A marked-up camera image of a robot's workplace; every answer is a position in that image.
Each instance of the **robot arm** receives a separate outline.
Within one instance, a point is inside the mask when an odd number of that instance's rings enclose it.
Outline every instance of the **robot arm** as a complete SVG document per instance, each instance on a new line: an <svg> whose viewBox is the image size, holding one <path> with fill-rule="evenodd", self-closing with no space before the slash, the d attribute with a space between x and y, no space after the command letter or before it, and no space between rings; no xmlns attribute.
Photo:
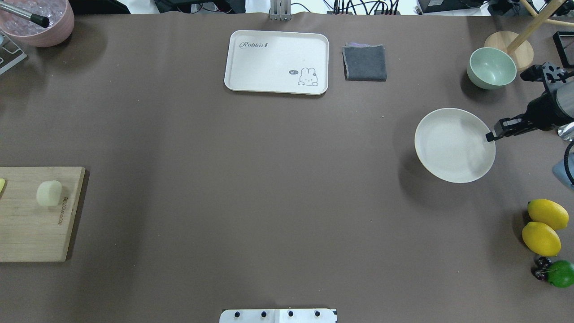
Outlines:
<svg viewBox="0 0 574 323"><path fill-rule="evenodd" d="M548 131L574 122L574 82L566 82L574 72L566 73L552 63L533 65L520 73L528 82L542 82L545 91L528 103L525 113L514 118L500 119L494 131L486 134L487 141L517 136L532 130Z"/></svg>

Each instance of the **bowl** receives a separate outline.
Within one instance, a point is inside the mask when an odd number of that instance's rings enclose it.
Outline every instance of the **bowl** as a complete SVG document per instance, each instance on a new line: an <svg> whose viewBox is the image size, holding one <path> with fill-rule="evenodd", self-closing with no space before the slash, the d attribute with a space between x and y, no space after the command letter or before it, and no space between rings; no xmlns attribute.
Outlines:
<svg viewBox="0 0 574 323"><path fill-rule="evenodd" d="M451 183L468 183L484 176L494 163L496 146L486 141L488 132L474 114L446 107L419 122L414 147L431 174Z"/></svg>
<svg viewBox="0 0 574 323"><path fill-rule="evenodd" d="M68 0L8 0L7 2L50 19L50 25L42 28L26 19L0 11L0 29L12 40L36 47L50 47L60 44L72 33L74 16Z"/></svg>
<svg viewBox="0 0 574 323"><path fill-rule="evenodd" d="M474 85L485 90L495 90L514 81L516 64L500 49L483 47L470 56L467 74Z"/></svg>

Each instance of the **gray cloth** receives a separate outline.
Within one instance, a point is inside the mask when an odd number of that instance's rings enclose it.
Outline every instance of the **gray cloth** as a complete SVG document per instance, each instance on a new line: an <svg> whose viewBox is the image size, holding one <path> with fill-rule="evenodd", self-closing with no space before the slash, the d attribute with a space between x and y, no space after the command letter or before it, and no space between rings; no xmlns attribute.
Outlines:
<svg viewBox="0 0 574 323"><path fill-rule="evenodd" d="M387 80L383 45L347 44L343 47L343 62L348 80Z"/></svg>

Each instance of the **yellow food piece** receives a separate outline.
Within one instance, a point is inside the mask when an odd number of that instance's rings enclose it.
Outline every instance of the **yellow food piece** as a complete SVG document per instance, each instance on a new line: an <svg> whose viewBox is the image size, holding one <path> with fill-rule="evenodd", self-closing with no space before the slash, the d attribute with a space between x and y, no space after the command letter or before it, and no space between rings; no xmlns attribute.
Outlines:
<svg viewBox="0 0 574 323"><path fill-rule="evenodd" d="M533 221L548 224L554 230L566 228L568 212L549 199L533 199L528 202L528 214Z"/></svg>
<svg viewBox="0 0 574 323"><path fill-rule="evenodd" d="M562 248L556 231L541 222L528 222L522 229L522 239L530 250L545 257L558 255Z"/></svg>

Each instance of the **ice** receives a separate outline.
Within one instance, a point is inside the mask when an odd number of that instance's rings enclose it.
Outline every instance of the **ice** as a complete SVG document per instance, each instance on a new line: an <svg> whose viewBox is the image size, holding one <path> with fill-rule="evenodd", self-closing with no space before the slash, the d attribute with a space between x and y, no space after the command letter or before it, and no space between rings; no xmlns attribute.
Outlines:
<svg viewBox="0 0 574 323"><path fill-rule="evenodd" d="M7 0L6 2L26 9L31 13L48 17L50 19L48 28L62 18L67 3L66 0ZM4 11L0 12L0 16L4 19L3 27L12 34L31 36L45 30L33 22Z"/></svg>

